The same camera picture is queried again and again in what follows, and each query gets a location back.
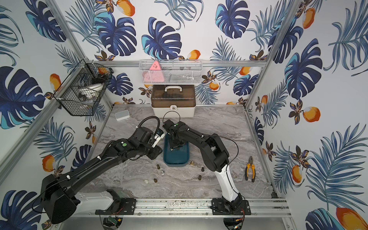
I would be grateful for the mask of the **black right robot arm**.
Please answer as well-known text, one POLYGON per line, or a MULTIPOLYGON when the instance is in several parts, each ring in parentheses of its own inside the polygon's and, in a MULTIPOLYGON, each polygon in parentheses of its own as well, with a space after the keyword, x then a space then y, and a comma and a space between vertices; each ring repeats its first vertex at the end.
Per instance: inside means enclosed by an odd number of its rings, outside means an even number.
POLYGON ((235 186, 230 172, 229 152, 221 136, 207 135, 190 128, 182 121, 166 120, 163 128, 167 132, 164 140, 163 160, 170 167, 181 167, 189 162, 189 144, 197 147, 205 166, 218 180, 222 191, 223 208, 217 212, 234 214, 242 203, 242 196, 235 186))

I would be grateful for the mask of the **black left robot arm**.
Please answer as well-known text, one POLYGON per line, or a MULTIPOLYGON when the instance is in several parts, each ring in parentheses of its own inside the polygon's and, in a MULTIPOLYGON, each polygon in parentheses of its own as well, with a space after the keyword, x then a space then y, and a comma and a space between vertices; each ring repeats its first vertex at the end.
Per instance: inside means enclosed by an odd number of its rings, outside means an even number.
POLYGON ((160 123, 160 119, 156 116, 147 117, 139 123, 128 139, 110 141, 101 154, 77 169, 57 177, 50 175, 43 179, 40 206, 51 223, 59 224, 71 217, 77 206, 81 204, 76 194, 104 172, 126 161, 136 161, 143 156, 154 160, 162 153, 163 150, 158 146, 158 142, 164 136, 163 131, 159 126, 152 131, 143 125, 151 119, 160 123))

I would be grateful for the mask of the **teal plastic storage box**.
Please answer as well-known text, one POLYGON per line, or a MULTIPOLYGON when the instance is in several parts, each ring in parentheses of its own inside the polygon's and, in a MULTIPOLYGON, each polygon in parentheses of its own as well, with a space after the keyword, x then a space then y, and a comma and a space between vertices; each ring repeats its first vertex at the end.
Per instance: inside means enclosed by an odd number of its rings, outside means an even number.
POLYGON ((186 142, 184 146, 178 149, 171 149, 169 139, 169 135, 166 135, 164 139, 163 161, 169 167, 184 167, 190 159, 189 143, 186 142))

